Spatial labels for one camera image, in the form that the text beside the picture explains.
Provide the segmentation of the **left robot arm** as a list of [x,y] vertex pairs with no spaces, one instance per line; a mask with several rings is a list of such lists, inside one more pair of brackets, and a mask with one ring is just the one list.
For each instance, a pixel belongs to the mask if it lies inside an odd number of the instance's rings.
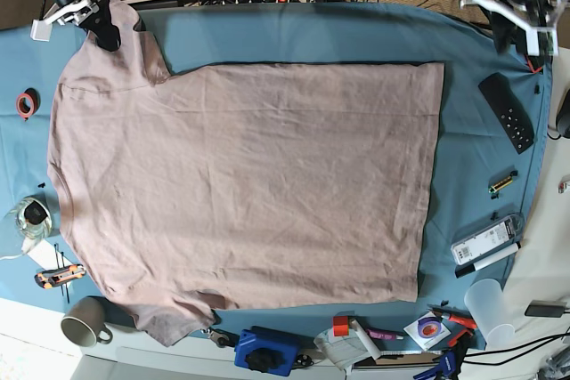
[[497,52],[514,45],[529,57],[558,55],[557,27],[569,0],[460,0],[461,9],[468,6],[488,19]]

